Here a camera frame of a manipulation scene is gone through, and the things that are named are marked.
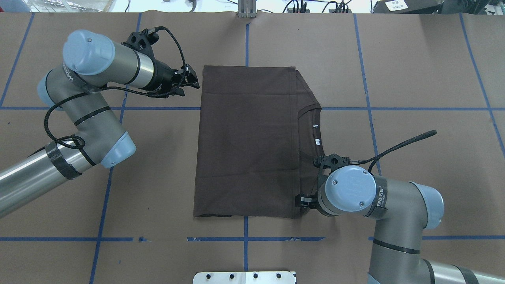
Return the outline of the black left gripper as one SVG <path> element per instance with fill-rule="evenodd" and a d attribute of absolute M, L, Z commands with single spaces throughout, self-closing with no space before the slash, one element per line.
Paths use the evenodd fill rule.
<path fill-rule="evenodd" d="M 154 67 L 155 73 L 150 83 L 151 95 L 184 97 L 184 90 L 177 87 L 177 84 L 180 82 L 181 86 L 200 89 L 200 83 L 196 72 L 189 64 L 184 64 L 179 69 L 172 69 L 167 64 L 159 60 L 154 60 Z"/>

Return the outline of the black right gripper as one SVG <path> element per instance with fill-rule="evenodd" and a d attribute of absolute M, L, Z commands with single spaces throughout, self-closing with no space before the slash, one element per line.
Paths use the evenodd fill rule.
<path fill-rule="evenodd" d="M 324 198 L 325 186 L 321 185 L 316 193 L 311 195 L 298 194 L 295 196 L 295 206 L 298 208 L 309 208 L 317 210 L 320 214 L 328 216 L 328 208 Z"/>

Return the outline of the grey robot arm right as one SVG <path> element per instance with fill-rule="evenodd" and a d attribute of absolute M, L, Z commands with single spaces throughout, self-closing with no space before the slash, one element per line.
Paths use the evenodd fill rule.
<path fill-rule="evenodd" d="M 444 201 L 436 189 L 344 166 L 323 176 L 314 195 L 295 205 L 326 216 L 357 214 L 375 223 L 369 284 L 503 284 L 504 278 L 421 257 L 423 230 L 440 225 Z"/>

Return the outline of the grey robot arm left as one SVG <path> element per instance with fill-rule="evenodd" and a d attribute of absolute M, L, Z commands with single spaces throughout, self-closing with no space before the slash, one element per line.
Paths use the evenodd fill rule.
<path fill-rule="evenodd" d="M 153 45 L 166 27 L 132 32 L 123 43 L 89 30 L 72 32 L 63 46 L 63 63 L 37 86 L 48 105 L 43 127 L 50 142 L 1 172 L 1 217 L 100 164 L 112 168 L 137 150 L 102 92 L 120 90 L 151 98 L 184 96 L 198 89 L 195 70 L 173 69 L 157 60 Z"/>

